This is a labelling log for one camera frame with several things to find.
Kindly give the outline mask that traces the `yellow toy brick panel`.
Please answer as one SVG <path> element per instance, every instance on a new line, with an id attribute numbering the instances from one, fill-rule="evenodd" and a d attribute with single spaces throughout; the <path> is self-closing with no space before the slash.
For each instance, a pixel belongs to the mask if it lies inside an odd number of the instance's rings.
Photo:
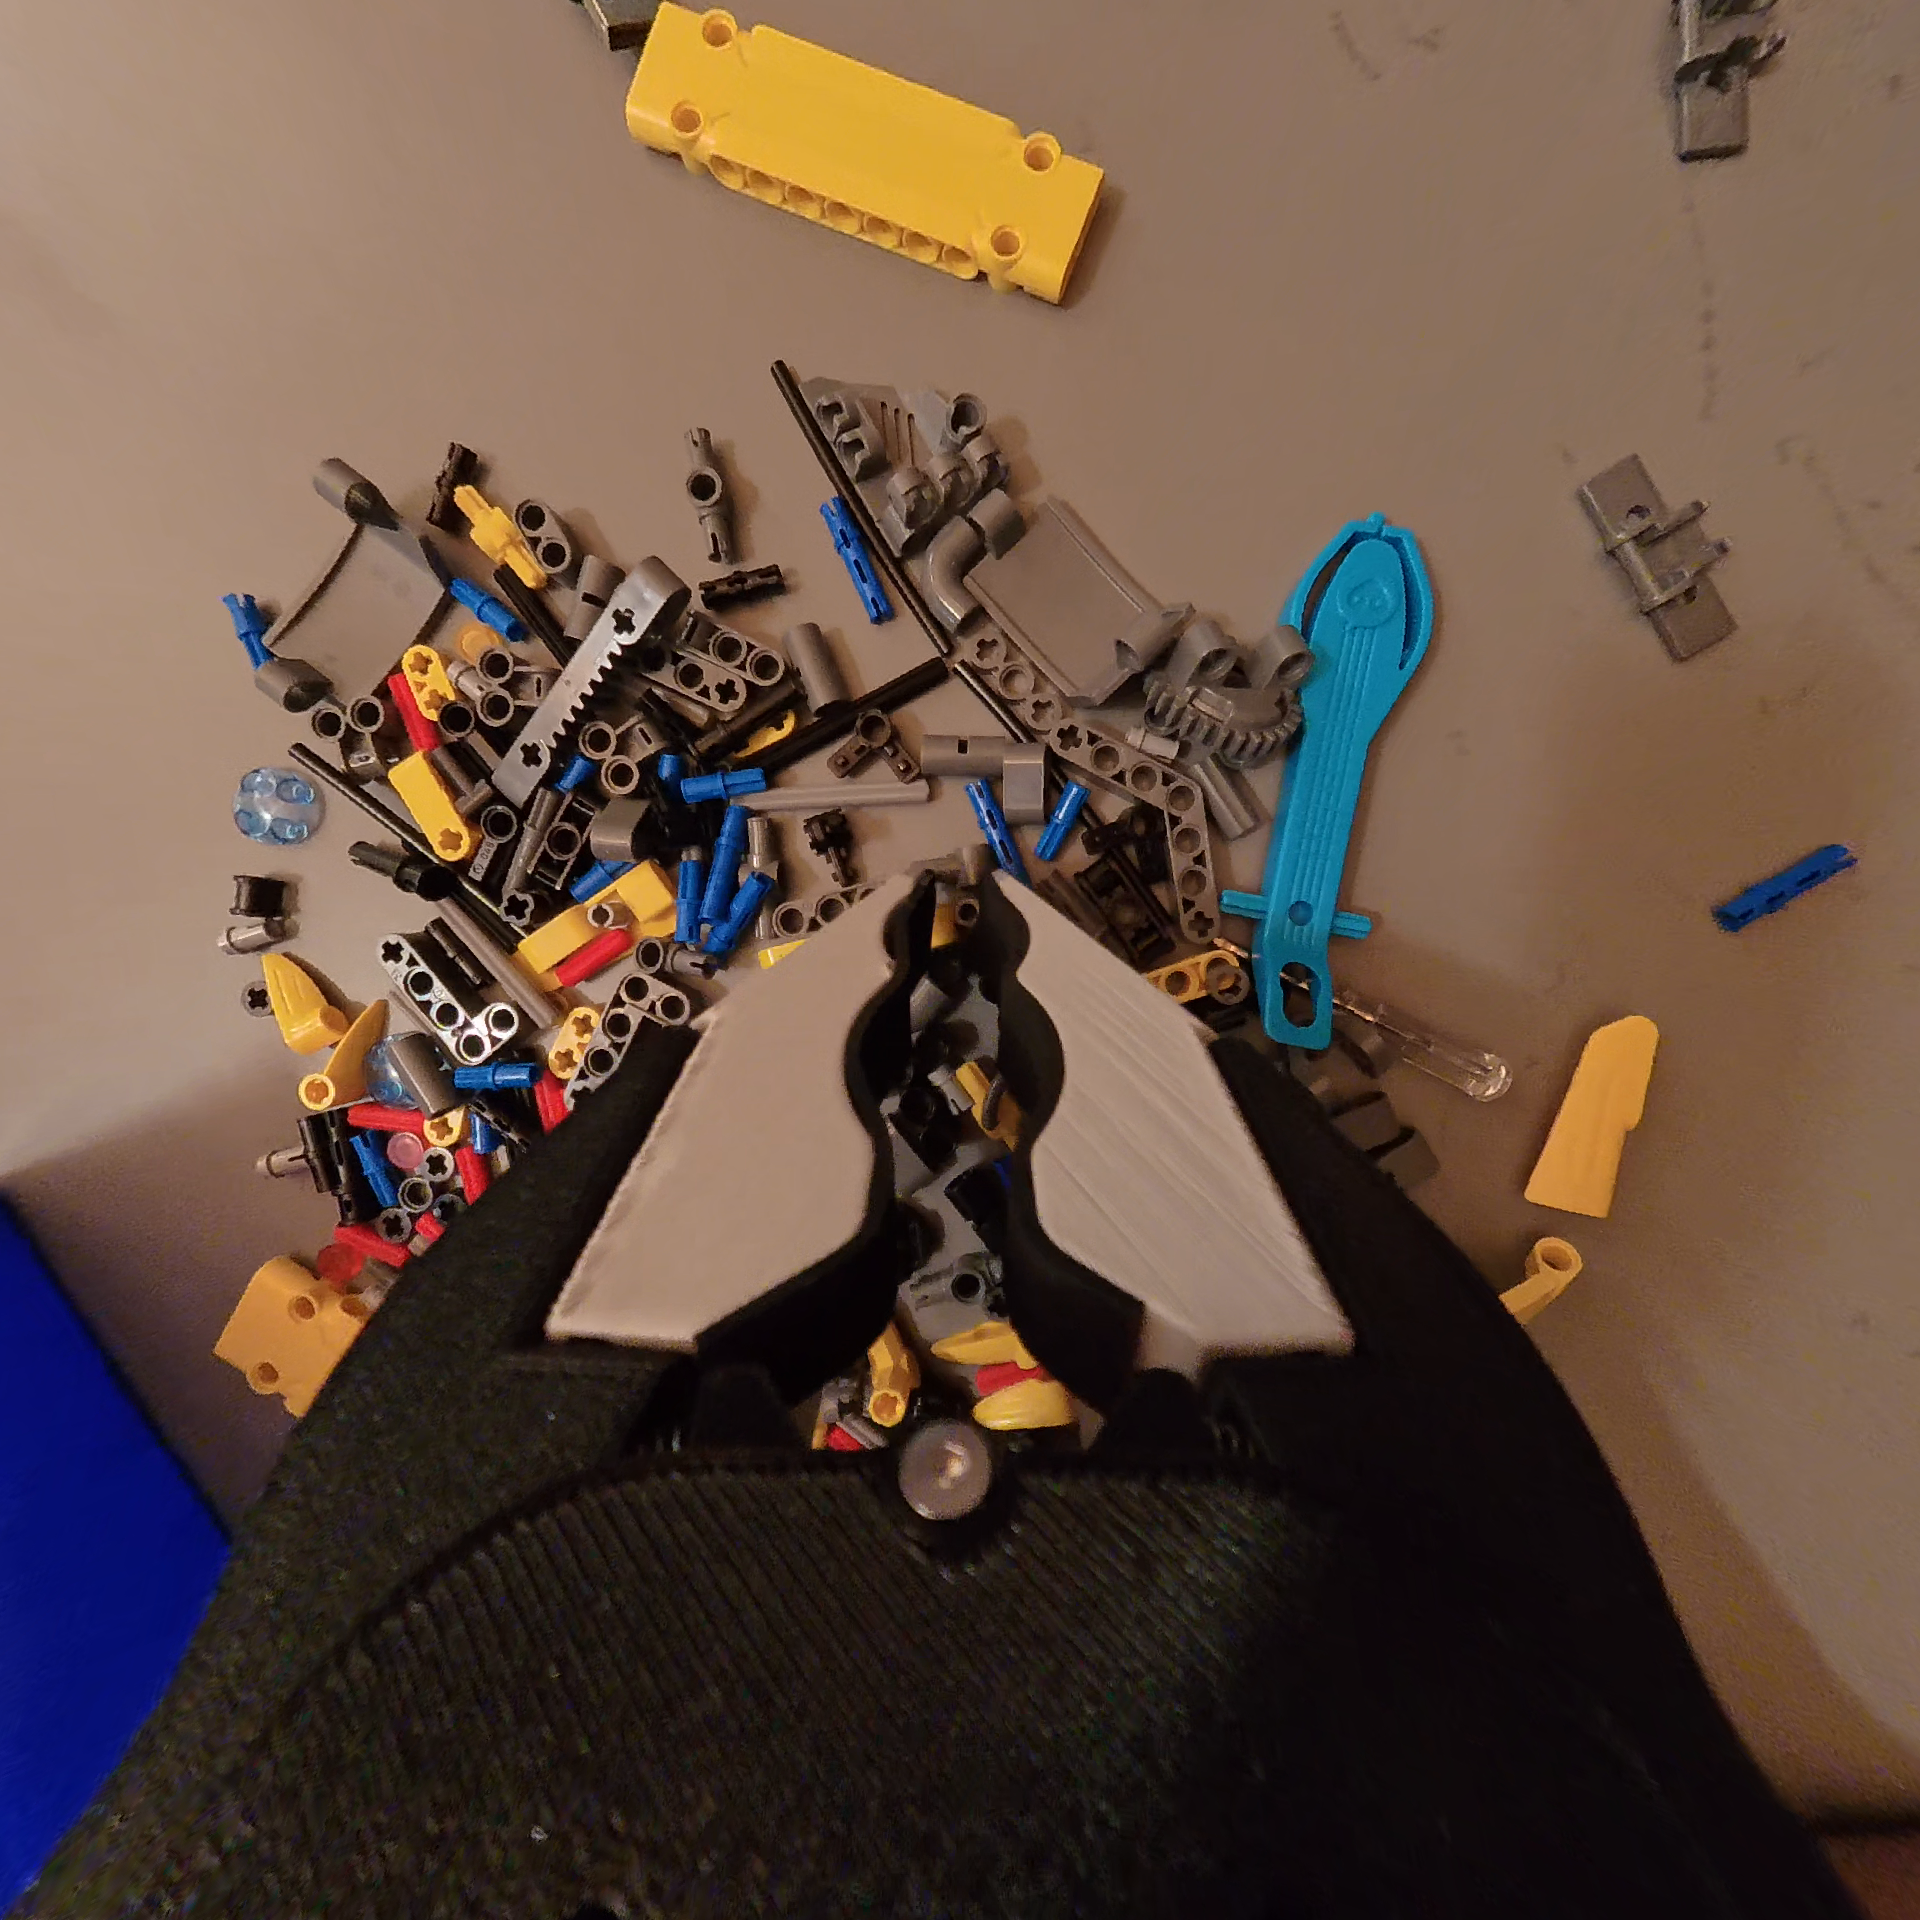
<path id="1" fill-rule="evenodd" d="M 1049 134 L 720 7 L 659 7 L 626 127 L 756 204 L 1046 305 L 1105 182 Z"/>

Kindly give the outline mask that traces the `yellow wedge toy piece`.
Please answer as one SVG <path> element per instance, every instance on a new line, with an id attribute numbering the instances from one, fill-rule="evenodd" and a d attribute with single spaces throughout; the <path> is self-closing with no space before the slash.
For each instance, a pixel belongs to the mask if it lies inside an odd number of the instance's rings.
<path id="1" fill-rule="evenodd" d="M 1657 1048 L 1660 1026 L 1644 1015 L 1620 1017 L 1586 1038 L 1526 1177 L 1526 1203 L 1610 1216 L 1625 1139 L 1641 1124 Z"/>

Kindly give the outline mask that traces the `long blue toy pin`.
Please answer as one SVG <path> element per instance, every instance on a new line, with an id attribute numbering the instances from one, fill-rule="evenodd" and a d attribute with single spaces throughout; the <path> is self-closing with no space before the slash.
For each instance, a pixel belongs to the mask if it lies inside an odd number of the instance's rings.
<path id="1" fill-rule="evenodd" d="M 1842 844 L 1827 844 L 1786 865 L 1776 873 L 1748 883 L 1738 895 L 1713 908 L 1713 921 L 1728 934 L 1739 934 L 1787 910 L 1795 900 L 1820 886 L 1856 867 L 1856 856 Z"/>

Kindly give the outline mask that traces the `teal brick separator tool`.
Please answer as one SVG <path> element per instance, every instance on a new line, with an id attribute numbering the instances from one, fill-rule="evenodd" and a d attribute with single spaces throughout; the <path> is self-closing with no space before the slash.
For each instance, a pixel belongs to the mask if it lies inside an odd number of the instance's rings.
<path id="1" fill-rule="evenodd" d="M 1254 926 L 1265 1034 L 1323 1049 L 1334 1017 L 1331 940 L 1370 931 L 1366 920 L 1337 910 L 1366 758 L 1434 635 L 1434 586 L 1414 535 L 1382 514 L 1349 522 L 1293 587 L 1282 622 L 1312 658 L 1302 727 L 1286 758 L 1262 886 L 1219 900 L 1222 914 Z"/>

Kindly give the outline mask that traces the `blue plastic bin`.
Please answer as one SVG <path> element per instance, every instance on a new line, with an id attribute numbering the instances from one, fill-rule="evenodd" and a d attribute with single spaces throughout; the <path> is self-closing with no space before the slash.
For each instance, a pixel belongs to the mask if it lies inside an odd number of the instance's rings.
<path id="1" fill-rule="evenodd" d="M 2 1215 L 2 1906 L 169 1688 L 229 1544 Z"/>

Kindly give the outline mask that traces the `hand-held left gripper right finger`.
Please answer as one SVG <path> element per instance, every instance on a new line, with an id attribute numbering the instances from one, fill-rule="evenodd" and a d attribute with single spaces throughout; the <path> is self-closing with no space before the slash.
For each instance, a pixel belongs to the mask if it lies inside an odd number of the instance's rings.
<path id="1" fill-rule="evenodd" d="M 1003 1288 L 1057 1377 L 1346 1354 L 1339 1310 L 1205 1028 L 1005 875 L 978 910 L 1019 1111 Z"/>

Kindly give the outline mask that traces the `clear toy rod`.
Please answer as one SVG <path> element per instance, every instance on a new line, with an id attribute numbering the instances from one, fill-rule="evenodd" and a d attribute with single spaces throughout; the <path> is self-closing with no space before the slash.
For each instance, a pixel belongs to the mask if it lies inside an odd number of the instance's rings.
<path id="1" fill-rule="evenodd" d="M 1398 1006 L 1334 990 L 1334 1042 L 1371 1074 L 1408 1066 L 1475 1100 L 1499 1100 L 1514 1086 L 1509 1064 L 1432 1028 Z"/>

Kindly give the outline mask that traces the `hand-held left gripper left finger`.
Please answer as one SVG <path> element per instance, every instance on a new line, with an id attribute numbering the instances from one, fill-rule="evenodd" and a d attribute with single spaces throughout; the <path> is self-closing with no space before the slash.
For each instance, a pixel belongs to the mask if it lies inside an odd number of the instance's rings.
<path id="1" fill-rule="evenodd" d="M 917 875 L 736 984 L 544 1319 L 550 1339 L 692 1354 L 779 1284 L 851 1258 L 891 1203 L 881 1070 L 858 1059 L 909 979 Z"/>

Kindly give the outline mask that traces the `pile of small toy pieces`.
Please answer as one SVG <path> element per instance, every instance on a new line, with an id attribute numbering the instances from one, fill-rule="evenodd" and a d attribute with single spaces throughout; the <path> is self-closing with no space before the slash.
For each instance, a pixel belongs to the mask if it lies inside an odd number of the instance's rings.
<path id="1" fill-rule="evenodd" d="M 222 950 L 260 966 L 246 1011 L 322 1059 L 300 1147 L 259 1169 L 306 1172 L 341 1222 L 314 1264 L 252 1279 L 214 1355 L 292 1418 L 381 1282 L 490 1186 L 521 1137 L 514 1100 L 557 1120 L 638 1034 L 692 1019 L 666 984 L 680 963 L 708 977 L 754 940 L 772 966 L 869 895 L 854 809 L 960 783 L 1013 875 L 1021 827 L 1038 863 L 1078 836 L 1068 914 L 1202 1015 L 1259 1011 L 1254 926 L 1221 910 L 1212 832 L 1258 827 L 1236 778 L 1293 747 L 1306 641 L 1280 620 L 1241 646 L 1140 587 L 1060 498 L 1024 514 L 972 394 L 781 385 L 833 470 L 822 520 L 865 611 L 885 622 L 900 591 L 933 647 L 859 697 L 821 630 L 765 646 L 728 624 L 784 591 L 778 566 L 697 587 L 656 558 L 622 569 L 577 551 L 539 498 L 506 535 L 464 447 L 427 522 L 499 535 L 497 591 L 449 574 L 468 626 L 449 646 L 420 630 L 387 690 L 341 705 L 277 649 L 352 582 L 422 604 L 420 526 L 357 470 L 316 475 L 352 532 L 302 607 L 267 626 L 257 600 L 225 602 L 259 684 L 341 751 L 297 751 L 292 770 L 394 839 L 352 863 L 438 906 L 379 943 L 390 990 L 348 1014 L 283 952 L 286 886 L 233 886 Z"/>

